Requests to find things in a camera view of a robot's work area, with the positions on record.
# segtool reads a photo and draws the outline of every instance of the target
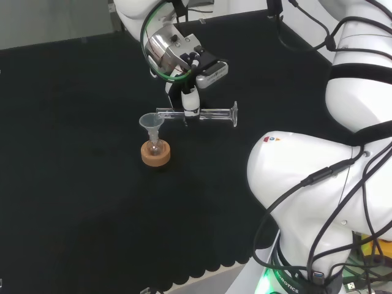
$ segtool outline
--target black tabletop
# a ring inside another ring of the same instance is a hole
[[[318,53],[284,49],[265,12],[206,22],[183,29],[230,72],[200,95],[214,108],[238,101],[238,127],[165,122],[172,159],[158,170],[141,162],[138,120],[168,100],[127,34],[0,52],[3,293],[167,290],[246,263],[264,212],[246,179],[255,142],[271,130],[349,136],[326,110]],[[275,233],[270,222],[260,245]]]

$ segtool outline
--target wooden base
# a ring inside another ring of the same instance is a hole
[[[141,159],[146,165],[149,165],[150,167],[161,167],[167,164],[170,160],[170,145],[166,141],[161,141],[164,144],[164,151],[158,156],[152,156],[149,154],[147,150],[148,141],[141,147]]]

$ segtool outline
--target green led light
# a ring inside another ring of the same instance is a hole
[[[270,292],[270,277],[268,277],[269,269],[266,269],[264,276],[259,280],[255,294],[267,294]]]

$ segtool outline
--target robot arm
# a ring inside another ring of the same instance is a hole
[[[312,280],[313,271],[317,273],[317,278],[321,275],[332,277],[333,274],[338,277],[341,266],[334,265],[344,263],[350,252],[326,255],[309,264],[310,256],[351,244],[352,231],[370,235],[363,197],[367,197],[367,210],[375,232],[389,228],[391,220],[392,202],[384,192],[389,190],[390,186],[388,177],[392,172],[391,161],[386,161],[366,182],[367,196],[363,196],[360,188],[354,190],[364,177],[365,167],[369,164],[374,168],[380,161],[377,158],[378,153],[390,146],[392,141],[390,130],[379,134],[384,126],[390,128],[392,125],[392,82],[385,79],[392,76],[392,2],[377,2],[386,7],[387,13],[372,2],[374,1],[320,0],[339,21],[346,17],[356,17],[344,25],[337,46],[326,89],[328,110],[336,121],[353,133],[371,131],[374,134],[370,135],[371,140],[362,137],[359,145],[364,145],[366,156],[360,156],[350,169],[301,189],[272,212],[281,229],[279,246],[282,255],[289,265],[303,266],[306,269],[303,274],[309,280]],[[364,23],[359,18],[370,21]],[[370,24],[371,21],[387,28],[382,29],[382,26]],[[247,170],[248,181],[254,195],[268,208],[307,175],[357,154],[361,154],[359,147],[352,148],[293,133],[271,132],[255,145],[251,153]],[[353,198],[335,214],[337,207],[345,202],[352,189],[355,193],[350,197]],[[330,218],[333,222],[325,232],[320,233],[326,220]],[[314,243],[316,238],[321,238],[318,243]],[[381,238],[391,239],[392,230],[387,230]],[[285,293],[286,289],[280,288],[281,283],[278,282],[279,280],[274,280],[273,289]]]
[[[228,64],[216,58],[195,35],[184,36],[175,17],[187,17],[188,0],[115,0],[128,31],[141,42],[151,71],[163,78],[172,106],[181,101],[186,118],[199,117],[199,89],[205,89],[228,73]]]

